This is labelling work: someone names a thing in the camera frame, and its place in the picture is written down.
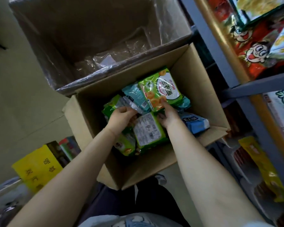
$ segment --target yellow box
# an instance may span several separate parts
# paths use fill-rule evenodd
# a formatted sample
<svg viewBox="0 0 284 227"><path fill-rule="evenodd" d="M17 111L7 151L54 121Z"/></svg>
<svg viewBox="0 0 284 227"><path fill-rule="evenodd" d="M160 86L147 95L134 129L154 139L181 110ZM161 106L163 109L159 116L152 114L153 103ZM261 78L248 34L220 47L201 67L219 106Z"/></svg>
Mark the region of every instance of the yellow box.
<svg viewBox="0 0 284 227"><path fill-rule="evenodd" d="M34 193L63 169L47 145L15 162L12 168Z"/></svg>

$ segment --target cardboard box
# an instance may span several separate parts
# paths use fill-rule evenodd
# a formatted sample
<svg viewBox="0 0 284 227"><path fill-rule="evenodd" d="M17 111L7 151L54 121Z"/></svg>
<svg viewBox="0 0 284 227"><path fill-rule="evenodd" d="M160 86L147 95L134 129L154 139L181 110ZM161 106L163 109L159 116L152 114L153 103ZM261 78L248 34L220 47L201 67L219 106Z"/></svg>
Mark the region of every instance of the cardboard box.
<svg viewBox="0 0 284 227"><path fill-rule="evenodd" d="M10 8L49 85L64 95L192 34L177 0L11 0Z"/></svg>
<svg viewBox="0 0 284 227"><path fill-rule="evenodd" d="M191 100L191 112L207 118L210 129L198 140L207 146L227 134L230 128L207 72L193 44L185 45L78 90L64 107L65 116L84 151L104 128L103 105L123 87L148 76L164 65L179 91ZM111 152L97 180L113 189L125 189L177 162L171 143L149 149L122 165Z"/></svg>

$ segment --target cartoon eye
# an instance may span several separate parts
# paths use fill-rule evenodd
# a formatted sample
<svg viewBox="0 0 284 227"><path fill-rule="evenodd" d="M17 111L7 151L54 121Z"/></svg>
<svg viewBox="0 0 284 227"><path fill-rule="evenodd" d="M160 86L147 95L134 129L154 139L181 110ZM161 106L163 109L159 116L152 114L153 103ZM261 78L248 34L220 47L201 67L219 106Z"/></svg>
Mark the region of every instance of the cartoon eye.
<svg viewBox="0 0 284 227"><path fill-rule="evenodd" d="M259 56L262 57L262 56L266 55L266 52L267 52L267 50L261 51L261 52L259 53Z"/></svg>
<svg viewBox="0 0 284 227"><path fill-rule="evenodd" d="M263 45L259 45L259 46L257 46L257 47L255 48L255 50L256 50L257 52L261 51L262 49L263 49Z"/></svg>

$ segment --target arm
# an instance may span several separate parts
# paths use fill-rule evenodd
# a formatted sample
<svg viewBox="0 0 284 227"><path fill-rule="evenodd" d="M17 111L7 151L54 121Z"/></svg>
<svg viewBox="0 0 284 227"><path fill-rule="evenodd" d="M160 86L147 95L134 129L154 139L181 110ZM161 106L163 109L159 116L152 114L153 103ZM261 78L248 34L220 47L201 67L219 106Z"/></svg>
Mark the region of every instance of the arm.
<svg viewBox="0 0 284 227"><path fill-rule="evenodd" d="M263 221L230 173L198 142L178 113L163 103L166 127L181 174L205 227L242 227Z"/></svg>
<svg viewBox="0 0 284 227"><path fill-rule="evenodd" d="M116 109L107 126L15 216L12 226L73 226L116 138L136 111Z"/></svg>

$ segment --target floor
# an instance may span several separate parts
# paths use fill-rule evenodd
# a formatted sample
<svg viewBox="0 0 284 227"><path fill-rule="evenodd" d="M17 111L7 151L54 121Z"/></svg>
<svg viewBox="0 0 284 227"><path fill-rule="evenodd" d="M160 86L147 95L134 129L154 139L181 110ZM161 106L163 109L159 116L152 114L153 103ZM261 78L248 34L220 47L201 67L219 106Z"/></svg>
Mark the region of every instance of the floor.
<svg viewBox="0 0 284 227"><path fill-rule="evenodd" d="M0 0L0 183L16 176L11 165L50 141L72 135L62 113L68 98L53 91L26 37ZM184 217L202 226L177 164L161 172Z"/></svg>

